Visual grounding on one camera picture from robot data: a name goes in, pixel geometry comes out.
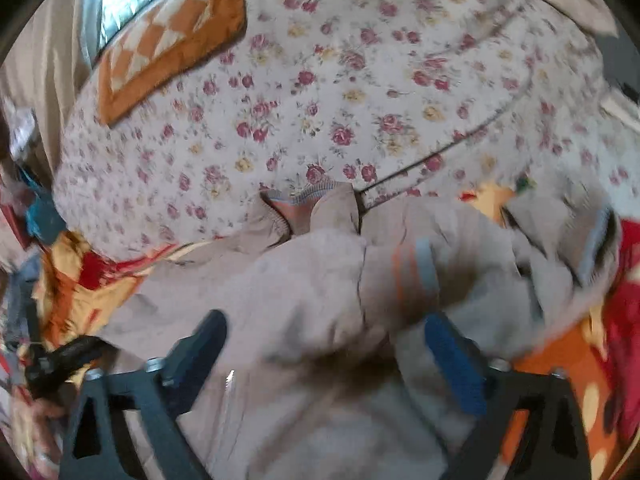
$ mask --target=floral bedsheet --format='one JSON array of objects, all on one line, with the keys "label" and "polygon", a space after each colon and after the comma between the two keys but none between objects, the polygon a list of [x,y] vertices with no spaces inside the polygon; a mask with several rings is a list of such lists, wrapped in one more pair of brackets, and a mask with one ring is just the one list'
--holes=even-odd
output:
[{"label": "floral bedsheet", "polygon": [[636,182],[589,144],[602,134],[583,132],[606,86],[599,52],[540,0],[246,8],[238,44],[114,128],[95,118],[97,74],[82,90],[54,196],[99,253],[129,260],[227,235],[259,189],[297,192],[324,174],[369,206],[576,157],[610,184]]}]

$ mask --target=blue gripper pad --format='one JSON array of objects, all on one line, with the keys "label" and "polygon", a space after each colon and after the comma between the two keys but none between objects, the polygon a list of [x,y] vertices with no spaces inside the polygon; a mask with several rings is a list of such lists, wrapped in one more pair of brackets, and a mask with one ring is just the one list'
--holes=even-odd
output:
[{"label": "blue gripper pad", "polygon": [[429,314],[425,318],[424,340],[462,411],[485,415],[484,375],[481,365],[468,352],[473,343],[462,337],[444,314]]}]

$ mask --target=floral fabric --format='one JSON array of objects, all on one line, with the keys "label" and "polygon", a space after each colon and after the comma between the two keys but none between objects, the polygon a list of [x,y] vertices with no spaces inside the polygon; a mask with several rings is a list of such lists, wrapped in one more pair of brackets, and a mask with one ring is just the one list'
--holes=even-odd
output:
[{"label": "floral fabric", "polygon": [[[591,41],[540,0],[246,8],[244,39],[113,129],[95,117],[97,75],[83,89],[54,193],[99,253],[127,260],[228,235],[258,189],[299,192],[324,174],[363,190],[369,205],[434,184],[432,173],[444,187],[507,174],[536,146],[571,152],[575,133],[558,117],[593,107],[603,86]],[[492,139],[500,157],[478,147]],[[433,153],[443,154],[423,164]]]}]

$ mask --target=beige curtain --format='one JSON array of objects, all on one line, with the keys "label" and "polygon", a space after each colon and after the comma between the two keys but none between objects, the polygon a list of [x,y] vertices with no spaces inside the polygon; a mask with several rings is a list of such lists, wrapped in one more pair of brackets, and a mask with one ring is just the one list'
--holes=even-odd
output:
[{"label": "beige curtain", "polygon": [[42,138],[43,170],[60,162],[60,134],[91,73],[102,0],[45,0],[0,68],[0,92],[33,108]]}]

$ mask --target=beige jacket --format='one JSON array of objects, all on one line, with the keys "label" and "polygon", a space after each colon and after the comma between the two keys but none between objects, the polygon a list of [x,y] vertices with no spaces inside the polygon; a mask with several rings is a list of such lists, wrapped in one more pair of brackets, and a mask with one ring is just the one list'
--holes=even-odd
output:
[{"label": "beige jacket", "polygon": [[226,313],[225,349],[179,420],[214,478],[438,478],[473,420],[425,348],[424,314],[445,308],[487,355],[513,358],[583,316],[615,273],[620,227],[600,187],[549,180],[506,205],[508,228],[416,197],[359,226],[343,184],[264,196],[238,236],[158,265],[101,335],[126,370]]}]

